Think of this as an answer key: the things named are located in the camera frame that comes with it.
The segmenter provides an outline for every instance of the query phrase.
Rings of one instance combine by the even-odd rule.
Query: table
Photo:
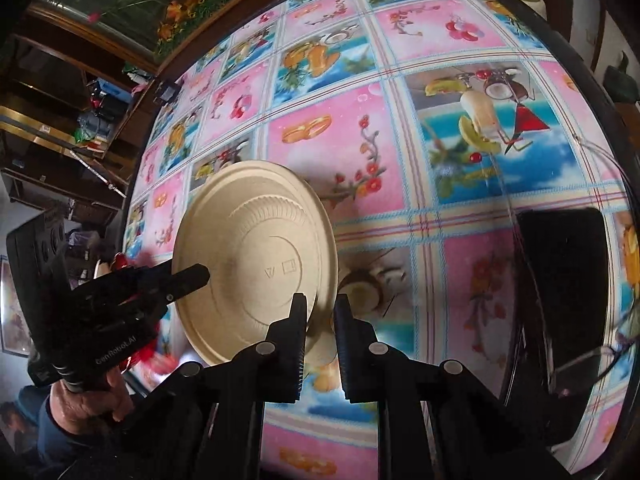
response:
[[[342,286],[368,287],[378,338],[426,362],[459,359],[496,396],[513,339],[514,212],[603,213],[605,342],[640,290],[625,268],[637,242],[609,143],[574,80],[497,0],[287,0],[178,82],[132,192],[131,257],[171,257],[209,175],[249,158],[282,164],[322,199]],[[180,355],[176,317],[160,341]],[[632,363],[594,387],[578,431],[554,450],[569,471],[606,449]],[[374,479],[375,424],[375,406],[344,400],[333,362],[311,370],[300,402],[268,406],[262,460],[296,478]]]

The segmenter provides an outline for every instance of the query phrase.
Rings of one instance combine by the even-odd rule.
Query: screw head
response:
[[[369,345],[369,352],[373,355],[384,355],[389,351],[389,347],[384,343],[376,341],[375,343],[371,343]]]
[[[196,361],[190,361],[188,363],[180,365],[180,367],[178,368],[178,371],[184,377],[193,377],[199,374],[200,370],[202,370],[202,365],[200,363],[197,363]]]
[[[455,359],[450,359],[449,361],[445,361],[442,367],[444,368],[444,371],[446,371],[447,374],[451,374],[451,375],[461,374],[462,370],[464,369],[462,367],[462,364],[460,364],[460,362],[456,361]]]
[[[276,345],[269,341],[262,341],[255,346],[255,351],[260,355],[269,355],[275,352]]]

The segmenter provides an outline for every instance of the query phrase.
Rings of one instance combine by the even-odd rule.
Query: human hand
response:
[[[51,387],[49,407],[51,416],[60,428],[71,434],[95,433],[99,415],[111,412],[113,420],[121,421],[133,410],[133,402],[117,367],[106,375],[110,387],[106,392],[75,394],[63,381]]]

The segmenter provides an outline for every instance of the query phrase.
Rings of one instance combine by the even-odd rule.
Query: paper plate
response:
[[[282,166],[238,162],[206,182],[175,241],[173,272],[200,263],[209,284],[177,301],[190,343],[209,364],[262,341],[307,300],[305,365],[331,362],[338,261],[331,223],[309,185]]]

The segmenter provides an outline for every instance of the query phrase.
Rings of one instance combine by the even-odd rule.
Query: blue sleeve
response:
[[[94,447],[102,446],[105,441],[105,436],[101,434],[67,433],[53,420],[49,397],[43,402],[38,418],[38,455],[46,467],[64,470],[79,456]]]
[[[22,416],[34,426],[38,425],[40,409],[45,399],[49,397],[50,391],[50,385],[39,388],[29,384],[20,390],[17,399],[15,399],[15,405],[22,413]]]

